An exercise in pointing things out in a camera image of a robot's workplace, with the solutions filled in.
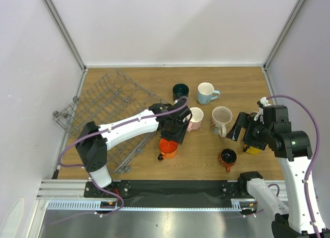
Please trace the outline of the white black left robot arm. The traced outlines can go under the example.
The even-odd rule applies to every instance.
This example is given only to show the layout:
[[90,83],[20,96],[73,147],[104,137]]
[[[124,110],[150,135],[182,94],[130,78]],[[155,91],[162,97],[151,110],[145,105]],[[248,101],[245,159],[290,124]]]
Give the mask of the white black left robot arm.
[[102,197],[113,192],[112,178],[107,164],[109,150],[127,140],[146,133],[160,131],[160,138],[167,146],[181,144],[193,117],[186,100],[176,104],[156,103],[126,119],[96,125],[88,122],[75,146],[83,166],[96,183],[95,191]]

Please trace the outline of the orange enamel mug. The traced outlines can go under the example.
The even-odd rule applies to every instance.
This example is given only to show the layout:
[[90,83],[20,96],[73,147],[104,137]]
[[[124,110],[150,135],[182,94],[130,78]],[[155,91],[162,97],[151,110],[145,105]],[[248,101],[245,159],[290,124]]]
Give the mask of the orange enamel mug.
[[172,159],[177,155],[178,143],[175,141],[166,140],[161,138],[158,147],[160,150],[160,154],[158,155],[158,160],[162,161],[164,159]]

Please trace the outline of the yellow enamel mug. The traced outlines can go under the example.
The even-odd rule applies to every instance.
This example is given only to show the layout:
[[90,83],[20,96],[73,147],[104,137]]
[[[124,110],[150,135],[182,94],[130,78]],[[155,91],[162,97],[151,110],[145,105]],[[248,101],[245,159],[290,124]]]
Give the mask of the yellow enamel mug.
[[262,150],[244,144],[243,152],[246,152],[248,154],[259,154],[260,152],[262,152]]

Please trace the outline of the red black patterned cup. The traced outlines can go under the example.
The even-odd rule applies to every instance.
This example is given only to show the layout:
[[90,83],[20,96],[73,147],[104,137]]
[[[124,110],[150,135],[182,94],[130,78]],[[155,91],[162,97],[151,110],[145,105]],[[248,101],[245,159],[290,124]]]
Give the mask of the red black patterned cup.
[[225,167],[226,172],[230,172],[230,169],[235,165],[236,160],[236,152],[232,149],[224,149],[218,156],[218,162]]

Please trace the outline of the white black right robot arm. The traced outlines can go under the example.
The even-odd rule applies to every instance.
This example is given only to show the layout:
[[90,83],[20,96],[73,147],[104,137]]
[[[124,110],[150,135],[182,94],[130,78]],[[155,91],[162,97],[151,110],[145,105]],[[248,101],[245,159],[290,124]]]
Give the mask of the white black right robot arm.
[[287,107],[265,105],[258,114],[240,112],[226,138],[237,141],[241,129],[245,129],[245,144],[260,150],[269,147],[274,152],[284,175],[288,204],[272,193],[256,171],[240,174],[238,194],[252,196],[261,204],[272,218],[274,237],[329,237],[309,170],[316,154],[304,131],[292,131]]

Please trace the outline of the pink faceted mug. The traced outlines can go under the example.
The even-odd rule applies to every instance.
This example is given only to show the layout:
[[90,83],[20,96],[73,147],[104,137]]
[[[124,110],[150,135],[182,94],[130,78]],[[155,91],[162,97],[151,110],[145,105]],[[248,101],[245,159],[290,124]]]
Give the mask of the pink faceted mug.
[[204,118],[203,111],[198,107],[190,108],[191,115],[189,115],[186,119],[189,120],[189,125],[187,127],[187,132],[191,132],[194,130],[198,130],[202,124],[202,120]]

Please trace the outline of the cream floral tall mug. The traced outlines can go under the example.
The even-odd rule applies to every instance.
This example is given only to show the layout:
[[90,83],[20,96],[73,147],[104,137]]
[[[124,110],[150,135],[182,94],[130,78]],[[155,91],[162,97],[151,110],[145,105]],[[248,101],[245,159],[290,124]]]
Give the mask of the cream floral tall mug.
[[212,111],[211,128],[214,134],[226,137],[227,126],[233,118],[231,110],[224,106],[218,106]]

